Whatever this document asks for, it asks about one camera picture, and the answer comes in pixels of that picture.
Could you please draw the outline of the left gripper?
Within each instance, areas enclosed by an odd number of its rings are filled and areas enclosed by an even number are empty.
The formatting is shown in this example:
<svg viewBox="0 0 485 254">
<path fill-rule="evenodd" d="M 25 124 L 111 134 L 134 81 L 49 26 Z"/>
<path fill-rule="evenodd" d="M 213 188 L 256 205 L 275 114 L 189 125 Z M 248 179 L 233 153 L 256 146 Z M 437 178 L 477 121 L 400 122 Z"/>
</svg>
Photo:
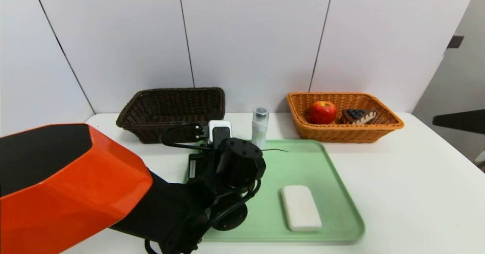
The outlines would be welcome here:
<svg viewBox="0 0 485 254">
<path fill-rule="evenodd" d="M 203 173 L 205 167 L 204 154 L 190 154 L 188 159 L 188 179 L 194 179 Z"/>
</svg>

